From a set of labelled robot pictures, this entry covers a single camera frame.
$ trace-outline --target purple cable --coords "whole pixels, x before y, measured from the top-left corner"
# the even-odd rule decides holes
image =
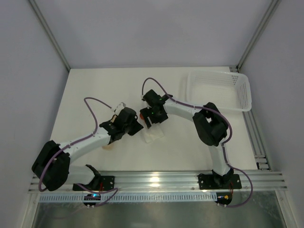
[[[240,171],[241,173],[243,173],[243,174],[248,178],[249,183],[250,183],[250,186],[251,186],[250,195],[249,195],[249,197],[247,198],[247,200],[245,200],[243,203],[240,203],[240,204],[237,204],[237,205],[232,205],[232,206],[227,205],[226,207],[227,207],[227,208],[237,208],[237,207],[240,207],[240,206],[243,206],[244,204],[246,204],[246,203],[251,199],[251,197],[252,197],[252,194],[253,194],[253,184],[252,184],[252,181],[251,181],[251,179],[249,178],[249,176],[248,176],[243,170],[233,167],[232,165],[229,164],[229,162],[228,162],[228,160],[227,160],[227,155],[226,155],[226,150],[225,150],[224,145],[225,145],[226,143],[228,143],[228,142],[230,141],[230,139],[232,138],[232,126],[231,126],[231,124],[229,123],[229,121],[227,120],[227,118],[224,117],[221,113],[219,113],[219,112],[217,112],[217,111],[215,111],[215,110],[213,110],[213,109],[206,108],[206,107],[203,107],[203,106],[190,105],[190,104],[187,104],[187,103],[184,103],[184,102],[175,100],[174,98],[172,98],[172,97],[167,93],[167,91],[164,89],[164,87],[163,87],[156,79],[154,79],[154,78],[152,78],[152,77],[148,77],[148,78],[146,78],[146,79],[144,80],[144,82],[143,82],[143,84],[142,84],[142,95],[143,95],[144,85],[146,84],[146,82],[147,82],[149,79],[152,80],[152,81],[154,81],[154,82],[156,82],[156,84],[158,84],[158,86],[163,90],[163,92],[169,97],[170,100],[172,100],[172,101],[174,101],[174,102],[176,102],[176,103],[178,103],[178,104],[180,104],[180,105],[183,105],[183,106],[187,106],[187,107],[190,107],[190,108],[203,109],[203,110],[212,112],[212,113],[214,113],[214,114],[220,116],[221,118],[223,118],[223,119],[225,120],[225,122],[227,123],[228,128],[229,128],[229,137],[228,137],[228,138],[222,143],[222,145],[221,145],[222,148],[223,148],[225,163],[226,163],[230,168],[235,169],[235,170]]]
[[[103,102],[103,101],[101,101],[101,100],[98,100],[98,99],[96,99],[96,98],[93,98],[93,97],[86,97],[86,98],[84,99],[84,102],[85,102],[86,106],[88,107],[89,111],[91,112],[91,114],[92,114],[92,116],[93,116],[93,118],[94,118],[94,121],[95,121],[95,129],[94,129],[94,131],[93,131],[92,134],[90,134],[90,135],[88,135],[88,136],[86,136],[86,137],[83,137],[83,138],[81,138],[81,139],[78,139],[78,140],[76,140],[76,141],[70,143],[70,145],[66,145],[65,147],[61,148],[58,152],[56,152],[56,153],[51,157],[51,159],[47,162],[47,164],[46,164],[46,166],[45,166],[45,168],[44,168],[44,170],[42,171],[42,174],[41,174],[41,176],[40,176],[40,180],[39,180],[39,184],[38,184],[38,189],[39,189],[39,191],[43,192],[43,191],[47,190],[47,188],[42,189],[42,181],[43,181],[43,178],[44,178],[44,176],[45,176],[45,174],[46,174],[46,172],[47,172],[47,170],[48,170],[50,164],[52,163],[52,161],[53,161],[53,160],[54,160],[62,151],[64,151],[65,149],[71,147],[72,145],[75,145],[76,143],[79,143],[79,142],[81,142],[81,141],[83,141],[83,140],[86,140],[86,139],[92,137],[92,136],[97,132],[97,129],[98,129],[97,118],[96,118],[96,116],[95,116],[93,110],[91,109],[90,105],[89,105],[88,102],[86,101],[86,100],[88,100],[88,99],[98,101],[98,102],[104,104],[105,106],[107,106],[108,108],[110,108],[110,109],[112,108],[111,106],[109,106],[109,105],[106,104],[105,102]]]
[[[226,206],[227,208],[238,208],[238,207],[243,206],[244,204],[248,203],[248,201],[251,199],[252,194],[253,194],[253,184],[252,184],[251,179],[247,175],[247,173],[245,173],[243,170],[235,168],[235,167],[233,167],[232,165],[229,164],[228,159],[227,159],[227,155],[226,155],[226,149],[225,149],[225,147],[223,145],[222,145],[222,148],[223,148],[224,159],[225,159],[225,162],[226,162],[227,166],[229,166],[230,168],[232,168],[234,170],[237,170],[237,171],[240,171],[241,173],[243,173],[247,177],[247,179],[248,179],[248,181],[250,183],[250,187],[251,187],[250,194],[249,194],[248,198],[244,202],[242,202],[240,204],[237,204],[237,205],[227,205]]]

